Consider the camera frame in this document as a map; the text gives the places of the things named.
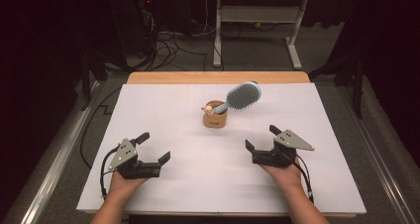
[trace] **metal frame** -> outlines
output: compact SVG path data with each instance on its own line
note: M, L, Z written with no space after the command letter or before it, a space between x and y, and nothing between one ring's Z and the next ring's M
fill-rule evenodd
M41 214L43 213L44 208L46 208L50 197L53 195L53 191L55 190L59 178L64 171L65 165L67 164L68 158L70 157L71 152L76 144L81 129L83 128L83 125L90 114L92 104L96 102L96 99L98 98L102 88L103 85L100 85L97 81L95 81L95 83L92 85L91 92L94 99L91 100L91 103L88 104L84 110L78 113L77 118L74 121L74 125L71 126L73 130L68 131L68 136L66 136L65 141L61 145L61 148L59 149L49 172L44 178L44 181L41 184L37 194L35 195L31 206L28 208L28 211L26 212L21 222L22 224L37 223L40 219Z
M364 121L360 119L356 112L353 110L352 98L350 97L349 92L343 86L338 87L337 89L341 98L345 102L349 113L355 120L355 123L358 126L362 137L365 140L367 156L369 157L371 164L382 183L383 190L386 192L399 220L403 224L417 224L417 221L414 218L414 215L410 210L407 202L405 201L397 182L395 181L394 177L386 166L385 161L380 155L380 152L376 147L377 144L370 136Z
M222 65L222 38L220 36L222 22L260 22L260 23L293 23L291 37L285 38L293 67L302 69L297 50L294 45L300 24L306 10L308 0L301 0L300 7L260 7L260 6L222 6L217 0L216 36L214 41L213 66Z

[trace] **wooden cup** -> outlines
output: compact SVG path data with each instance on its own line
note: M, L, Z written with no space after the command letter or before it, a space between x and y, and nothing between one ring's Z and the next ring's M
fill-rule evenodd
M224 102L213 100L206 104L213 107L213 109ZM223 111L221 114L214 114L214 113L204 113L203 116L203 123L204 126L209 128L223 128L226 125L226 120L228 119L228 109Z

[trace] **wrist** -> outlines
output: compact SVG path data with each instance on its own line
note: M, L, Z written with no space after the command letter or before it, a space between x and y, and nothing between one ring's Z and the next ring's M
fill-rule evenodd
M117 192L109 192L105 199L105 202L110 203L115 208L124 209L129 200L129 198L122 197L122 195L120 195Z
M299 184L294 184L294 185L289 185L286 187L281 187L280 190L283 192L285 198L292 198L292 197L296 197L296 196L301 196L304 195L306 196L305 191L303 190L302 185Z

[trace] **hairbrush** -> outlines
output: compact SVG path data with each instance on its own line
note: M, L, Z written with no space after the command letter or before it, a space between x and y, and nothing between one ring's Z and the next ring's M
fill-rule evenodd
M213 108L214 114L221 114L228 108L242 110L256 103L262 96L262 91L256 82L247 81L228 92L226 102Z

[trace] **white paper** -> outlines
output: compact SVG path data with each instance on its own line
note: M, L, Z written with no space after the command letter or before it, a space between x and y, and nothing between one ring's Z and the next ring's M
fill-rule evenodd
M139 160L156 162L168 151L171 159L159 178L139 188L126 211L286 213L281 193L268 174L252 164L245 148L247 139L257 150L270 150L273 134L268 127L274 125L292 130L315 148L314 152L298 150L298 154L309 168L321 212L366 213L314 84L260 84L262 97L256 104L243 111L230 110L222 129L205 127L201 108L210 100L225 100L233 87L124 85L77 209L95 211L103 203L99 171L105 155L122 139L149 132L151 137L136 146ZM110 174L105 176L107 188L110 178Z

